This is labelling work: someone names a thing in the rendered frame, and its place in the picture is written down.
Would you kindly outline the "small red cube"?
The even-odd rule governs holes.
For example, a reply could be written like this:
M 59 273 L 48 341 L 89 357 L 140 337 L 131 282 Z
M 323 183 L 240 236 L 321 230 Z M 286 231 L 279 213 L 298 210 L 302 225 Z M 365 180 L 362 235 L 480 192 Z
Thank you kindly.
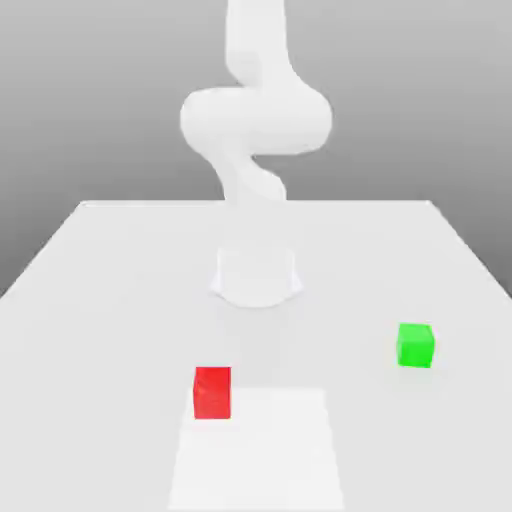
M 197 367 L 193 384 L 194 417 L 202 420 L 231 417 L 231 368 Z

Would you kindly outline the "small green cube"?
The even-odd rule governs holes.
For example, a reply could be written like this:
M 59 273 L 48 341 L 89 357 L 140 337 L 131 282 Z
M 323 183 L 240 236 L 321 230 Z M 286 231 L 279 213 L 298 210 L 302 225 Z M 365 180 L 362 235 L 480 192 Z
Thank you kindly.
M 401 323 L 397 337 L 397 361 L 400 366 L 430 368 L 435 337 L 428 324 Z

